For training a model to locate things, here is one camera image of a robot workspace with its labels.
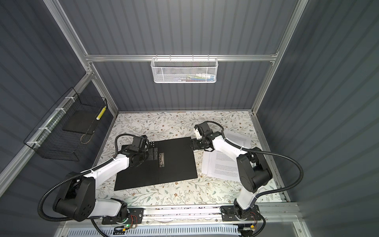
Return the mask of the blue folder with black inside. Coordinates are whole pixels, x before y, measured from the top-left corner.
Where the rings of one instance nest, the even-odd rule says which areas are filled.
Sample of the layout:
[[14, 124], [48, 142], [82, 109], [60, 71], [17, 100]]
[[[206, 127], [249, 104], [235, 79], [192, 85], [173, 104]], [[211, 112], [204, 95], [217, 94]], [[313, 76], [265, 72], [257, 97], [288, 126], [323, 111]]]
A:
[[140, 153], [123, 145], [119, 153], [130, 162], [117, 173], [115, 191], [198, 178], [190, 137], [153, 141]]

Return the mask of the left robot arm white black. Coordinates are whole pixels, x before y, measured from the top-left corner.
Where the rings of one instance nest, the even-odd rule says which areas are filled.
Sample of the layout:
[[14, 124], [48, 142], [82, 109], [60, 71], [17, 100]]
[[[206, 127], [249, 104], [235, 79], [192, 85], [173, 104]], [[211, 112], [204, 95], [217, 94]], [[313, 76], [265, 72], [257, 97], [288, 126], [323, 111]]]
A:
[[115, 155], [111, 159], [89, 169], [88, 173], [81, 172], [80, 177], [59, 186], [53, 211], [78, 222], [97, 217], [110, 217], [119, 223], [129, 219], [126, 202], [96, 197], [96, 189], [101, 184], [120, 171], [140, 166], [149, 157], [150, 145], [146, 135], [124, 133], [117, 136], [114, 142], [117, 143], [122, 136], [133, 137], [132, 144], [121, 150], [116, 146]]

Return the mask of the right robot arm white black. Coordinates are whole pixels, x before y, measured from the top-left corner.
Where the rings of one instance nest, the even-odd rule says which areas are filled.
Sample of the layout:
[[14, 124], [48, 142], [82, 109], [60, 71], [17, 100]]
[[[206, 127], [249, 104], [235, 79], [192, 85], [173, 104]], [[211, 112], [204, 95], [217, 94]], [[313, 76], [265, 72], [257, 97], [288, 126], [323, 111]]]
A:
[[233, 214], [238, 220], [245, 220], [250, 215], [263, 187], [272, 179], [271, 169], [265, 156], [261, 154], [261, 149], [256, 147], [248, 151], [227, 138], [223, 128], [221, 131], [213, 131], [209, 123], [210, 121], [205, 121], [194, 126], [195, 138], [191, 140], [191, 148], [209, 153], [221, 152], [236, 162], [242, 189], [234, 200], [233, 210], [227, 213]]

